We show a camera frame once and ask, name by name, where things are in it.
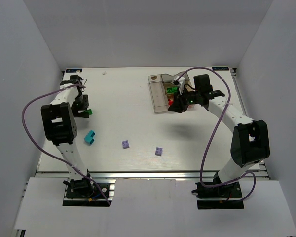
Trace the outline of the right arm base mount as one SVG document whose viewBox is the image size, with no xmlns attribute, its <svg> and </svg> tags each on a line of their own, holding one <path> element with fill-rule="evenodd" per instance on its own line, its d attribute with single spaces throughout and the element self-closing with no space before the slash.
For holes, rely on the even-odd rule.
<svg viewBox="0 0 296 237">
<path fill-rule="evenodd" d="M 232 210 L 244 209 L 242 191 L 238 182 L 206 188 L 201 183 L 195 183 L 196 189 L 191 193 L 197 197 L 198 210 Z"/>
</svg>

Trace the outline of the green lego plate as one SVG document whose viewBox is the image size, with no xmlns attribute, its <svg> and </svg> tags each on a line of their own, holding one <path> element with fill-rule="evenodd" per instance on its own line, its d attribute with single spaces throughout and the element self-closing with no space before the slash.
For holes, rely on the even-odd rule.
<svg viewBox="0 0 296 237">
<path fill-rule="evenodd" d="M 167 94 L 175 93 L 177 91 L 177 89 L 178 89 L 178 87 L 176 87 L 176 86 L 168 87 L 168 88 L 166 88 L 166 93 Z"/>
</svg>

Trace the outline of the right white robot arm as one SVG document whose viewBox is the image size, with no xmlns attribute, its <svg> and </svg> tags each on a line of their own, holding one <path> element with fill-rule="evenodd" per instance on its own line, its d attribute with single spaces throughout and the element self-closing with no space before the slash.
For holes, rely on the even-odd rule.
<svg viewBox="0 0 296 237">
<path fill-rule="evenodd" d="M 173 84 L 178 89 L 169 111 L 182 113 L 190 105 L 198 104 L 217 116 L 218 123 L 223 123 L 232 132 L 231 158 L 215 174 L 213 187 L 236 182 L 250 167 L 270 156 L 266 122 L 244 115 L 223 92 L 213 90 L 208 74 L 195 76 L 194 87 L 186 84 L 184 77 L 180 76 L 173 79 Z"/>
</svg>

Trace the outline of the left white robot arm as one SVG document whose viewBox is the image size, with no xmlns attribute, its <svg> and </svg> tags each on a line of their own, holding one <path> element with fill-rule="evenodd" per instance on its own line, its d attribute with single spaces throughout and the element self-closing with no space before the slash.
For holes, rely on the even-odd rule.
<svg viewBox="0 0 296 237">
<path fill-rule="evenodd" d="M 82 77 L 71 75 L 61 81 L 62 91 L 54 100 L 41 107 L 45 136 L 61 153 L 71 181 L 81 180 L 88 174 L 75 142 L 78 132 L 75 118 L 89 118 L 88 95 L 83 94 L 82 86 Z"/>
</svg>

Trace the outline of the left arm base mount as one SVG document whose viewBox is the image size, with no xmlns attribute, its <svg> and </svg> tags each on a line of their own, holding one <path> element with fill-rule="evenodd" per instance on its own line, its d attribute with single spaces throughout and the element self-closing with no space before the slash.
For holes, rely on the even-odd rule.
<svg viewBox="0 0 296 237">
<path fill-rule="evenodd" d="M 66 185 L 63 206 L 71 207 L 109 207 L 112 202 L 112 184 L 98 183 L 82 178 L 80 180 L 65 180 Z"/>
</svg>

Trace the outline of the purple lego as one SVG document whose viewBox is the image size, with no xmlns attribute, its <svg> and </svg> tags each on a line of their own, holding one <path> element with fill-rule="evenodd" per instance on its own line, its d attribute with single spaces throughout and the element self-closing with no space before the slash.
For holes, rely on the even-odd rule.
<svg viewBox="0 0 296 237">
<path fill-rule="evenodd" d="M 123 149 L 128 149 L 130 148 L 128 140 L 122 141 L 122 147 Z"/>
<path fill-rule="evenodd" d="M 162 153 L 163 153 L 163 149 L 160 148 L 160 147 L 156 147 L 156 149 L 155 149 L 155 155 L 156 156 L 162 156 Z"/>
</svg>

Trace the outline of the cyan lego brick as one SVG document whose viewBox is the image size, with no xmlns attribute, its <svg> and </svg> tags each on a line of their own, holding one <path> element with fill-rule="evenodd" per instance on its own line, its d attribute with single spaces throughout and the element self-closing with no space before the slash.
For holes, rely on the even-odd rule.
<svg viewBox="0 0 296 237">
<path fill-rule="evenodd" d="M 94 139 L 95 135 L 96 133 L 93 130 L 90 130 L 84 137 L 85 143 L 91 146 L 95 141 Z"/>
</svg>

